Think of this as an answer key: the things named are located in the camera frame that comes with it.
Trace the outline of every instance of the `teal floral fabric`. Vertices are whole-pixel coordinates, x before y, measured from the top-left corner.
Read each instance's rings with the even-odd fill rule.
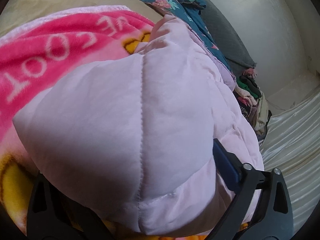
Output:
[[[202,39],[208,50],[230,71],[224,55],[216,46],[212,36],[210,35],[206,25],[204,24],[200,14],[205,9],[204,0],[141,0],[144,3],[157,7],[161,10],[174,14],[178,18],[184,20]]]

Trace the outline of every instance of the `blue gripper pad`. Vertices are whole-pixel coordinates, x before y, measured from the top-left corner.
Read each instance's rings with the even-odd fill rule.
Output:
[[[239,193],[241,189],[242,163],[236,155],[227,152],[218,139],[213,140],[212,152],[216,167],[228,189],[236,194]]]

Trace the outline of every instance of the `gray fabric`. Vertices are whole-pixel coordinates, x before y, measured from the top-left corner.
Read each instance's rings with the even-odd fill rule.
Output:
[[[201,17],[235,76],[241,76],[247,68],[255,68],[256,63],[230,22],[210,0],[205,2],[207,7],[201,11]]]

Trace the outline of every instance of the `silver bolt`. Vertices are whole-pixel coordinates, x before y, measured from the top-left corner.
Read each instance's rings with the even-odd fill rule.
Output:
[[[244,167],[244,169],[247,170],[247,171],[251,171],[251,170],[252,170],[252,165],[249,164],[249,163],[243,164],[243,167]]]
[[[273,172],[278,175],[281,174],[281,170],[279,170],[278,168],[273,169]]]

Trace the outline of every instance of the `curtain fold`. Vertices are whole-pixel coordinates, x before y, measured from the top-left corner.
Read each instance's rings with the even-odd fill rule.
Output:
[[[271,117],[260,147],[266,171],[279,168],[293,209],[294,232],[320,199],[320,90],[295,108]]]

